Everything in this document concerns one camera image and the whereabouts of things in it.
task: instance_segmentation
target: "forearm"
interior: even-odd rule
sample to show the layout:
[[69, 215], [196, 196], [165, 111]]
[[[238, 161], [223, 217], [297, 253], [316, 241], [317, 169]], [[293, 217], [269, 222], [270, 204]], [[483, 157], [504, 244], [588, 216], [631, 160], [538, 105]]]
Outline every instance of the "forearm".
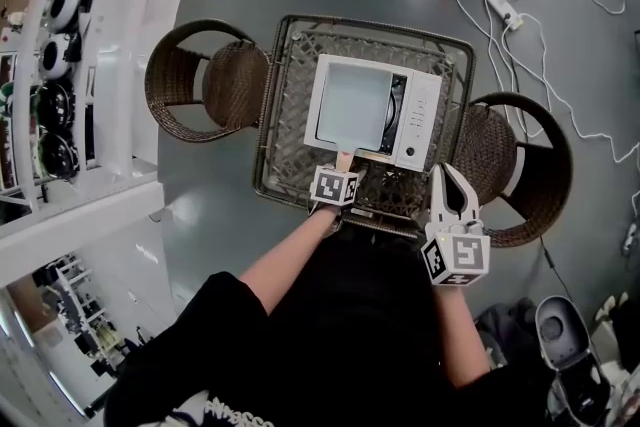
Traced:
[[489, 372], [489, 361], [462, 290], [435, 287], [444, 369], [456, 388]]
[[270, 315], [322, 241], [337, 215], [322, 208], [240, 276]]

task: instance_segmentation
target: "chair backrest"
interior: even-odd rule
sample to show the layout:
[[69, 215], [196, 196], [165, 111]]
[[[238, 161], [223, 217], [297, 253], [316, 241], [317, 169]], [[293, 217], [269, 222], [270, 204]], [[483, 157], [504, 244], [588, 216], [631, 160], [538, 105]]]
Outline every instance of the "chair backrest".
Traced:
[[549, 111], [526, 96], [516, 93], [493, 93], [471, 105], [511, 106], [535, 119], [544, 130], [551, 147], [517, 142], [524, 149], [522, 174], [511, 194], [499, 196], [525, 222], [501, 230], [486, 229], [494, 247], [514, 247], [532, 242], [546, 232], [564, 208], [573, 181], [573, 157], [567, 138]]
[[[240, 42], [226, 45], [211, 59], [179, 48], [180, 43], [200, 32], [229, 34]], [[224, 101], [224, 105], [218, 108], [207, 105], [207, 112], [216, 114], [212, 116], [214, 121], [223, 120], [221, 128], [209, 132], [183, 125], [168, 109], [175, 105], [202, 103], [194, 101], [193, 85], [198, 65], [203, 59], [210, 61], [205, 81], [213, 84], [215, 92], [207, 95], [205, 91], [203, 98]], [[151, 54], [145, 73], [145, 95], [149, 110], [166, 132], [183, 141], [208, 142], [227, 136], [257, 120], [259, 108], [256, 110], [255, 104], [262, 101], [268, 65], [266, 54], [240, 29], [215, 19], [186, 23], [167, 33]]]

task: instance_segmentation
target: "extension cable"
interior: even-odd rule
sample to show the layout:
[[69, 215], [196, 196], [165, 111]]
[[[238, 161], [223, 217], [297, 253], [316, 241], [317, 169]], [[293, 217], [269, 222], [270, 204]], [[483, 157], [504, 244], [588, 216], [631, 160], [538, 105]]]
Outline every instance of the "extension cable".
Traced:
[[[500, 58], [501, 58], [502, 62], [504, 63], [505, 67], [509, 70], [509, 75], [510, 75], [510, 78], [511, 78], [511, 91], [515, 91], [515, 89], [514, 89], [515, 74], [514, 74], [513, 68], [507, 62], [507, 59], [505, 58], [504, 53], [506, 53], [510, 58], [513, 59], [513, 61], [518, 66], [520, 66], [523, 70], [525, 70], [529, 75], [531, 75], [534, 79], [536, 79], [538, 82], [540, 82], [545, 87], [545, 91], [546, 91], [546, 95], [547, 95], [547, 109], [549, 110], [549, 112], [551, 112], [551, 113], [553, 112], [552, 111], [551, 95], [550, 95], [550, 93], [551, 93], [551, 94], [553, 94], [553, 96], [560, 103], [564, 104], [569, 109], [569, 114], [570, 114], [570, 117], [571, 117], [571, 124], [573, 125], [573, 128], [576, 131], [576, 133], [578, 134], [578, 137], [580, 139], [583, 139], [583, 140], [587, 140], [587, 139], [606, 139], [607, 141], [609, 141], [609, 145], [611, 147], [611, 153], [612, 153], [612, 157], [613, 157], [613, 162], [616, 163], [616, 164], [620, 164], [620, 163], [624, 162], [631, 155], [633, 155], [634, 152], [636, 152], [636, 168], [638, 170], [638, 173], [640, 173], [640, 142], [636, 142], [636, 144], [634, 144], [631, 147], [631, 149], [629, 151], [627, 151], [624, 155], [622, 155], [621, 157], [617, 157], [617, 152], [616, 152], [615, 142], [613, 140], [613, 137], [611, 137], [610, 135], [605, 134], [603, 132], [597, 132], [595, 134], [583, 134], [580, 131], [580, 129], [578, 128], [578, 124], [576, 122], [576, 119], [575, 119], [575, 113], [574, 113], [573, 107], [571, 106], [571, 104], [569, 104], [569, 102], [567, 102], [564, 98], [562, 98], [562, 97], [560, 97], [558, 95], [556, 90], [553, 88], [553, 86], [551, 86], [551, 84], [547, 80], [547, 77], [546, 77], [547, 45], [546, 45], [546, 41], [544, 39], [544, 33], [543, 33], [543, 30], [542, 30], [542, 23], [537, 18], [535, 18], [534, 16], [532, 16], [532, 15], [530, 15], [528, 13], [517, 13], [517, 11], [513, 8], [513, 6], [508, 1], [509, 0], [484, 0], [485, 13], [487, 15], [487, 18], [489, 19], [489, 32], [487, 32], [485, 29], [483, 29], [480, 26], [480, 24], [473, 18], [473, 16], [471, 16], [471, 14], [465, 9], [465, 7], [462, 5], [462, 2], [460, 2], [460, 0], [456, 0], [456, 3], [458, 4], [458, 7], [460, 7], [462, 12], [467, 16], [467, 18], [473, 23], [473, 25], [475, 25], [475, 27], [482, 34], [484, 34], [489, 39], [489, 45], [487, 47], [487, 54], [489, 56], [489, 61], [491, 63], [491, 67], [493, 68], [493, 72], [495, 74], [496, 80], [498, 81], [498, 87], [500, 88], [500, 90], [501, 91], [505, 91], [504, 86], [502, 84], [502, 79], [500, 78], [500, 74], [498, 73], [498, 68], [496, 67], [496, 63], [495, 63], [495, 61], [493, 59], [493, 55], [491, 54], [492, 45], [496, 46], [496, 48], [498, 49], [498, 54], [500, 55]], [[602, 8], [604, 11], [609, 13], [610, 15], [621, 15], [622, 13], [624, 13], [624, 11], [626, 9], [626, 0], [622, 0], [622, 7], [620, 9], [618, 9], [618, 10], [609, 9], [608, 7], [606, 7], [604, 4], [602, 4], [598, 0], [591, 0], [591, 1], [594, 4], [596, 4], [598, 7]], [[506, 27], [502, 31], [502, 36], [500, 38], [500, 43], [498, 43], [497, 39], [493, 35], [493, 17], [491, 16], [491, 12], [489, 10], [489, 6], [490, 5], [498, 13], [498, 15], [501, 17], [501, 19], [506, 23]], [[531, 20], [532, 22], [537, 24], [538, 27], [540, 28], [540, 41], [542, 43], [542, 74], [541, 75], [535, 73], [529, 67], [525, 66], [520, 60], [518, 60], [506, 48], [505, 35], [506, 35], [507, 31], [516, 30], [518, 27], [520, 27], [522, 25], [523, 19]], [[505, 115], [506, 115], [507, 121], [509, 122], [509, 124], [511, 124], [511, 119], [510, 119], [510, 116], [509, 116], [509, 112], [508, 112], [508, 109], [506, 107], [505, 107]], [[537, 137], [538, 135], [540, 135], [542, 133], [542, 129], [539, 130], [538, 132], [534, 133], [534, 134], [529, 134], [527, 132], [527, 130], [526, 130], [525, 126], [524, 126], [524, 120], [522, 118], [522, 113], [520, 112], [519, 109], [516, 109], [516, 119], [518, 120], [518, 124], [520, 125], [521, 130], [528, 137], [534, 138], [534, 137]], [[635, 199], [636, 199], [636, 197], [638, 195], [640, 195], [640, 190], [638, 190], [636, 193], [634, 193], [631, 196], [631, 206], [633, 207], [633, 212], [635, 214], [635, 217], [638, 217], [638, 209], [637, 209], [636, 204], [635, 204]]]

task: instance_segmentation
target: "black sleeve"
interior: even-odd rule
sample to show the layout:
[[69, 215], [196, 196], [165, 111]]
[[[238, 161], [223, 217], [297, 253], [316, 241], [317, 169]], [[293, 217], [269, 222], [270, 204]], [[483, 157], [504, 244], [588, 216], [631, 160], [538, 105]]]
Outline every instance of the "black sleeve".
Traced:
[[210, 276], [173, 326], [127, 356], [107, 398], [105, 425], [164, 419], [230, 375], [266, 323], [262, 303], [248, 286], [227, 272]]
[[456, 403], [466, 425], [544, 425], [554, 373], [543, 363], [507, 365], [458, 390]]

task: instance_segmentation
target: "white power cord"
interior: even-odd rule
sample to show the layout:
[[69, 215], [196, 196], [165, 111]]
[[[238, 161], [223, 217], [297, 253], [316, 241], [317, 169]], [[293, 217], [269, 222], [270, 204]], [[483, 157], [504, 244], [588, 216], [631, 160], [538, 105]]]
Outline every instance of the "white power cord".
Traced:
[[[602, 8], [604, 11], [606, 11], [607, 13], [611, 14], [611, 15], [620, 15], [622, 13], [624, 13], [625, 9], [626, 9], [626, 1], [622, 0], [622, 7], [618, 10], [612, 10], [609, 9], [607, 6], [605, 6], [604, 4], [602, 4], [601, 2], [599, 2], [598, 0], [591, 0], [594, 4], [596, 4], [597, 6], [599, 6], [600, 8]], [[583, 134], [580, 129], [578, 128], [578, 124], [576, 123], [575, 120], [575, 114], [574, 114], [574, 110], [573, 107], [571, 106], [571, 104], [569, 104], [569, 102], [567, 102], [564, 98], [560, 97], [558, 95], [558, 93], [556, 92], [556, 90], [553, 88], [553, 86], [551, 86], [551, 84], [549, 83], [549, 81], [547, 80], [546, 77], [546, 54], [547, 54], [547, 45], [544, 39], [544, 34], [542, 31], [542, 23], [535, 17], [533, 17], [532, 15], [528, 14], [528, 13], [520, 13], [520, 16], [523, 18], [528, 18], [531, 21], [535, 22], [538, 27], [540, 28], [540, 41], [542, 43], [542, 75], [538, 75], [537, 73], [535, 73], [534, 71], [532, 71], [529, 67], [525, 66], [521, 61], [519, 61], [506, 47], [505, 44], [505, 36], [507, 31], [509, 30], [509, 26], [507, 25], [507, 27], [505, 27], [505, 29], [502, 31], [502, 36], [500, 38], [500, 44], [498, 43], [498, 41], [496, 40], [496, 38], [493, 36], [493, 18], [491, 16], [491, 11], [489, 10], [489, 3], [487, 0], [484, 0], [484, 6], [485, 6], [485, 12], [487, 14], [487, 18], [489, 19], [489, 32], [487, 32], [485, 29], [483, 29], [480, 24], [473, 18], [473, 16], [471, 16], [471, 14], [465, 9], [465, 7], [462, 5], [462, 2], [460, 2], [460, 0], [456, 0], [456, 3], [458, 4], [458, 6], [460, 7], [460, 9], [462, 10], [462, 12], [467, 16], [467, 18], [469, 18], [469, 20], [471, 20], [471, 22], [473, 23], [473, 25], [476, 26], [476, 28], [482, 32], [482, 34], [484, 34], [488, 39], [489, 39], [489, 45], [487, 47], [487, 54], [489, 56], [489, 61], [491, 62], [491, 67], [493, 68], [493, 71], [495, 73], [496, 79], [498, 81], [498, 86], [500, 88], [501, 91], [504, 91], [504, 86], [502, 84], [502, 79], [500, 78], [500, 74], [498, 73], [498, 69], [496, 67], [496, 63], [493, 60], [493, 56], [491, 54], [491, 46], [493, 44], [495, 44], [496, 48], [498, 49], [498, 53], [500, 55], [500, 58], [502, 59], [502, 62], [504, 63], [504, 65], [506, 66], [506, 68], [509, 70], [509, 75], [511, 77], [511, 91], [515, 91], [515, 73], [513, 68], [509, 65], [509, 63], [507, 62], [507, 59], [505, 58], [504, 54], [503, 54], [503, 50], [505, 51], [505, 53], [511, 57], [513, 59], [513, 61], [518, 64], [518, 66], [520, 66], [522, 69], [524, 69], [527, 73], [529, 73], [529, 75], [531, 75], [533, 78], [535, 78], [536, 80], [538, 80], [540, 83], [542, 83], [545, 86], [545, 91], [547, 94], [547, 106], [548, 106], [548, 110], [549, 112], [552, 112], [552, 108], [551, 108], [551, 97], [549, 95], [549, 93], [551, 92], [551, 94], [553, 94], [553, 96], [556, 97], [556, 99], [564, 104], [568, 109], [569, 109], [569, 114], [571, 116], [571, 124], [573, 125], [573, 128], [575, 129], [576, 133], [578, 134], [578, 137], [580, 137], [580, 139], [583, 140], [587, 140], [587, 139], [606, 139], [609, 141], [609, 145], [611, 146], [611, 153], [612, 153], [612, 157], [613, 157], [613, 161], [616, 164], [620, 164], [621, 162], [625, 161], [626, 159], [628, 159], [633, 152], [636, 152], [636, 168], [638, 169], [638, 172], [640, 173], [640, 141], [636, 142], [636, 144], [634, 144], [631, 149], [629, 151], [627, 151], [624, 155], [622, 155], [621, 157], [617, 157], [617, 152], [616, 152], [616, 148], [615, 148], [615, 143], [613, 138], [608, 135], [605, 134], [603, 132], [598, 132], [595, 134]], [[505, 114], [507, 117], [507, 120], [509, 123], [511, 123], [511, 120], [509, 119], [509, 112], [507, 110], [507, 108], [505, 107]], [[527, 134], [527, 136], [533, 138], [536, 137], [538, 135], [540, 135], [542, 133], [542, 129], [538, 130], [538, 132], [534, 133], [534, 134], [529, 134], [524, 126], [524, 122], [522, 119], [522, 114], [520, 112], [519, 109], [516, 109], [516, 118], [518, 120], [518, 124], [520, 125], [520, 128], [522, 129], [522, 131]], [[635, 216], [638, 216], [638, 210], [635, 204], [635, 199], [636, 197], [638, 197], [638, 195], [640, 195], [640, 190], [638, 192], [636, 192], [635, 194], [633, 194], [631, 196], [631, 206], [633, 207], [633, 212], [635, 214]]]

